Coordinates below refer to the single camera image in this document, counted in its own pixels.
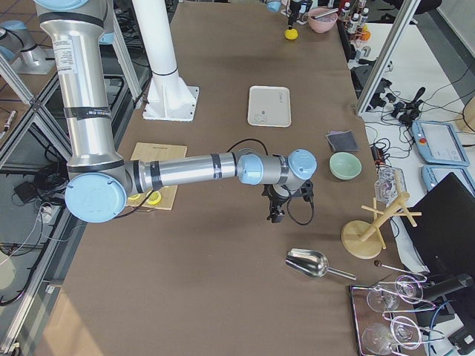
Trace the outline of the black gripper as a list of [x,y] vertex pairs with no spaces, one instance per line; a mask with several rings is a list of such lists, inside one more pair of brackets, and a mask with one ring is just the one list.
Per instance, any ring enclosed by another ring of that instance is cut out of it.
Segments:
[[293,30],[302,6],[302,0],[289,0],[287,30]]
[[300,188],[294,191],[286,190],[286,186],[264,185],[262,195],[269,199],[270,209],[267,219],[270,222],[280,223],[282,221],[285,217],[285,212],[281,208],[291,198],[301,197],[305,202],[311,205],[314,204],[313,184],[310,180],[306,180]]

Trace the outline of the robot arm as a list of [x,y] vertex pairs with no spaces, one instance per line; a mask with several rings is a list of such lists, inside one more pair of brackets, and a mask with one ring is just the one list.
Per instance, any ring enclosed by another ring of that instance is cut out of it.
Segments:
[[308,19],[312,0],[268,0],[264,1],[269,12],[284,14],[287,19],[287,28],[291,30],[294,23],[305,24]]
[[127,162],[114,146],[99,46],[114,39],[111,1],[38,1],[41,28],[53,44],[72,146],[69,211],[89,223],[119,218],[134,194],[163,187],[237,177],[270,192],[270,219],[309,183],[318,163],[304,149],[288,156],[237,152],[172,161]]

